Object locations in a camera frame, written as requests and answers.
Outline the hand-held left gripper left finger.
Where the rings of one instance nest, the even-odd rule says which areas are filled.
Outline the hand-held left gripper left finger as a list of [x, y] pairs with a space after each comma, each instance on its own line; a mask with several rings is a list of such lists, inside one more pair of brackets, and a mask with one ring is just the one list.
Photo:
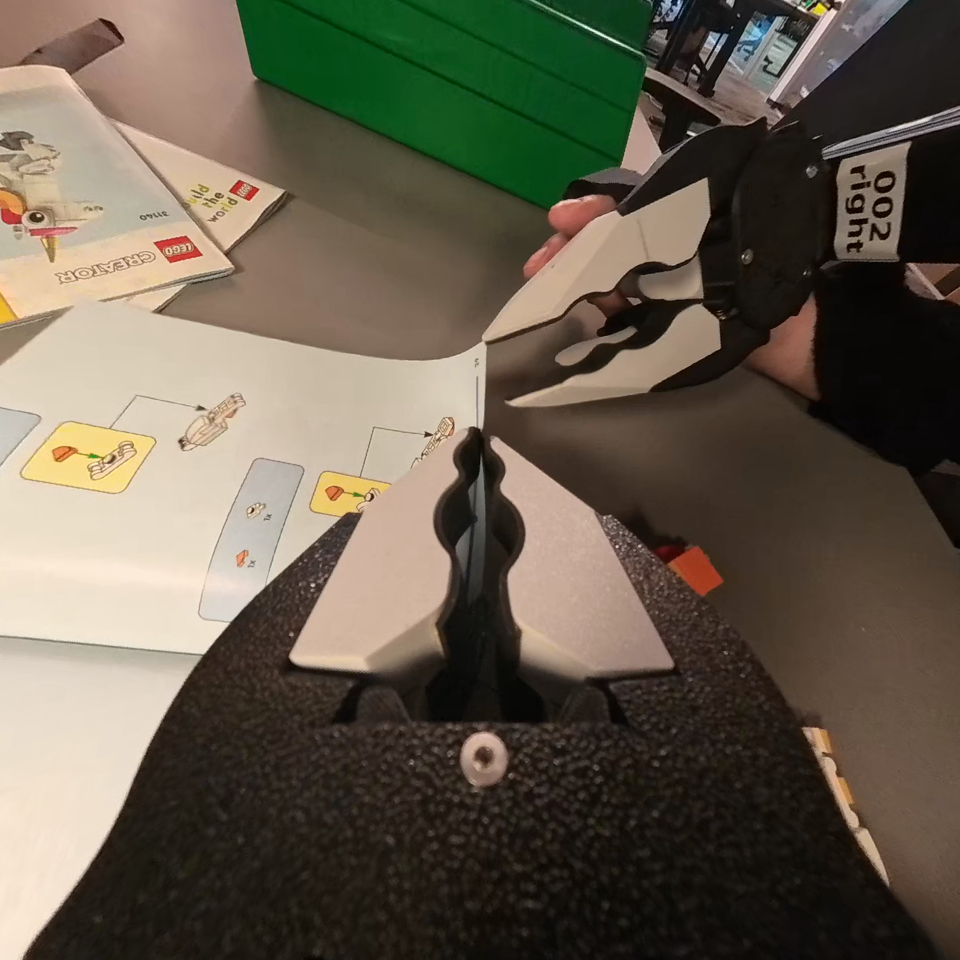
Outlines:
[[293, 666], [389, 686], [463, 719], [483, 661], [484, 438], [443, 440], [366, 508], [290, 652]]

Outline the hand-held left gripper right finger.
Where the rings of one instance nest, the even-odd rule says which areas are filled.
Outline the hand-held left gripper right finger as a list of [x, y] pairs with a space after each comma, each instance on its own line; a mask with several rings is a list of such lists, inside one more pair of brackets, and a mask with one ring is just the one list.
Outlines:
[[483, 466], [504, 717], [540, 722], [585, 686], [673, 672], [598, 513], [500, 438], [484, 441]]

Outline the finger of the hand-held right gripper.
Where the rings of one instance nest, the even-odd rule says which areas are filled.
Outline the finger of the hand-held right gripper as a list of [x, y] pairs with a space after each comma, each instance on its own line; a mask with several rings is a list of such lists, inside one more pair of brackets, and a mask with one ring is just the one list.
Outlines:
[[711, 219], [710, 182], [589, 222], [508, 300], [483, 334], [493, 344], [563, 318], [593, 295], [611, 293], [631, 271], [668, 271], [698, 253]]
[[642, 301], [555, 357], [549, 384], [507, 401], [537, 409], [650, 393], [720, 350], [721, 322], [700, 301]]

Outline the colourful lego model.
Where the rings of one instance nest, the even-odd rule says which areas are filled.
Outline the colourful lego model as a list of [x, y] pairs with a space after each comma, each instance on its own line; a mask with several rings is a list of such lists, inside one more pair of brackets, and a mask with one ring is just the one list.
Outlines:
[[[700, 596], [707, 596], [724, 583], [707, 554], [698, 546], [681, 544], [655, 547], [654, 555]], [[881, 853], [860, 816], [849, 782], [838, 768], [836, 751], [829, 732], [816, 718], [799, 714], [798, 722], [854, 840], [882, 881], [889, 886], [890, 878]]]

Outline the instruction booklet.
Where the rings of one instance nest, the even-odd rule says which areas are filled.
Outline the instruction booklet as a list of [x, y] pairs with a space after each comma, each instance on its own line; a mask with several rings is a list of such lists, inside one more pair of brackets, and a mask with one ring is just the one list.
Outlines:
[[343, 516], [484, 421], [487, 351], [428, 361], [113, 303], [2, 363], [2, 638], [202, 654]]
[[233, 271], [64, 69], [2, 69], [2, 326]]

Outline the person's right forearm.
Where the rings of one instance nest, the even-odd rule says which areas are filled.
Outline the person's right forearm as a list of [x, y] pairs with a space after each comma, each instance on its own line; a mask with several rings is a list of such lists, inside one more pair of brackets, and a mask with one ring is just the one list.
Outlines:
[[744, 366], [810, 416], [902, 467], [959, 546], [959, 310], [917, 294], [904, 263], [837, 262]]

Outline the person's right hand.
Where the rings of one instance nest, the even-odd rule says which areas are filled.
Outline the person's right hand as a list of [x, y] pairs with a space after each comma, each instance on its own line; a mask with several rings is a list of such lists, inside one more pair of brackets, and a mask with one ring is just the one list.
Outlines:
[[595, 219], [615, 211], [618, 203], [614, 198], [589, 195], [569, 198], [556, 203], [548, 213], [552, 236], [525, 263], [522, 273], [528, 282], [558, 256], [577, 234]]

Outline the green plastic bin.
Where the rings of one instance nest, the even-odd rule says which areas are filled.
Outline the green plastic bin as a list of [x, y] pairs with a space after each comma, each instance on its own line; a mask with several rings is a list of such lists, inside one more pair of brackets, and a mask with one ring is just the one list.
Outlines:
[[641, 1], [238, 1], [258, 80], [543, 209], [617, 167]]

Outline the small white leaflet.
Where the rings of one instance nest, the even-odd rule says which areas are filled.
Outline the small white leaflet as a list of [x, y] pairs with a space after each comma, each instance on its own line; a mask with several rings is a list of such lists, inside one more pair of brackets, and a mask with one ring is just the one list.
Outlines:
[[114, 126], [203, 231], [228, 254], [289, 200], [251, 174], [119, 122]]

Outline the closed instruction booklet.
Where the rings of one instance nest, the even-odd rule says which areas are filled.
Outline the closed instruction booklet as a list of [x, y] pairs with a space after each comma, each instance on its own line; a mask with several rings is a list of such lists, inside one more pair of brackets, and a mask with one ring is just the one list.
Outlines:
[[2, 326], [233, 271], [64, 69], [2, 69]]

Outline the dark brown strip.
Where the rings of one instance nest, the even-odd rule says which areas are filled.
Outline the dark brown strip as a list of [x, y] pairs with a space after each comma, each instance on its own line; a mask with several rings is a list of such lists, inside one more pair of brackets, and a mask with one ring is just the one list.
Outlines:
[[51, 66], [73, 75], [125, 43], [123, 33], [107, 18], [96, 18], [49, 40], [15, 66]]

